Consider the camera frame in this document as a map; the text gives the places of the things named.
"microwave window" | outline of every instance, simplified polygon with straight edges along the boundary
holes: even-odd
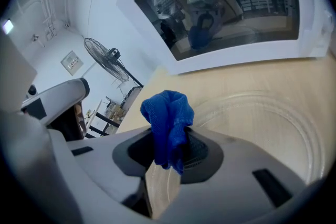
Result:
[[[135,0],[176,60],[297,39],[298,0]]]

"microwave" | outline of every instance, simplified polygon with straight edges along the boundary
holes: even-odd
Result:
[[[329,0],[117,0],[171,74],[273,59],[323,57]]]

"electric fan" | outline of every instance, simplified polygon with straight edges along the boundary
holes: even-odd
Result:
[[[116,48],[108,50],[101,43],[93,38],[85,38],[84,46],[88,53],[94,58],[94,60],[108,73],[120,81],[129,81],[130,77],[140,87],[143,85],[125,68],[120,57],[120,52]]]

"blue towel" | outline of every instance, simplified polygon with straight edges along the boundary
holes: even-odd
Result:
[[[140,111],[152,125],[155,163],[164,169],[173,166],[181,175],[181,145],[187,143],[183,128],[193,125],[194,120],[194,111],[188,104],[187,96],[166,90],[143,101]]]

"wooden table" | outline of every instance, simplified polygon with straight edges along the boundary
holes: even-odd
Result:
[[[246,63],[175,76],[169,75],[163,67],[158,67],[129,109],[118,133],[148,125],[140,113],[140,105],[143,100],[163,90],[186,94],[193,108],[208,100],[245,91],[267,91],[276,94],[290,100],[314,121],[324,148],[324,173],[328,172],[335,159],[336,60],[331,54],[323,59]],[[283,150],[283,155],[286,157],[286,149]],[[146,177],[153,218],[160,215],[178,192],[178,187],[170,186],[167,177],[174,177],[176,184],[179,182],[176,173],[162,169],[162,174],[154,180],[155,170],[158,168],[153,165],[148,171],[150,176]],[[168,194],[160,192],[158,197],[155,194],[158,193],[158,184],[166,189],[170,187]]]

